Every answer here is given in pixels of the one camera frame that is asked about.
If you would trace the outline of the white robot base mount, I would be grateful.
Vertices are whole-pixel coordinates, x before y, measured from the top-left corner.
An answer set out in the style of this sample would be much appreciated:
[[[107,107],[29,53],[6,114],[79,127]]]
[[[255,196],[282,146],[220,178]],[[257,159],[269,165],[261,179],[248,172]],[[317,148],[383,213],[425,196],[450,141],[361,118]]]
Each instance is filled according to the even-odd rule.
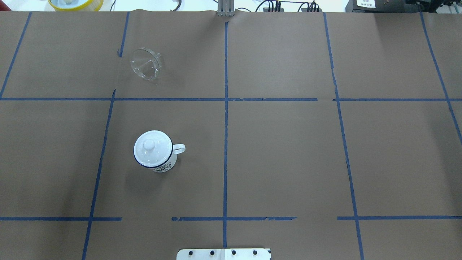
[[[177,260],[271,260],[271,250],[266,248],[208,248],[183,249]]]

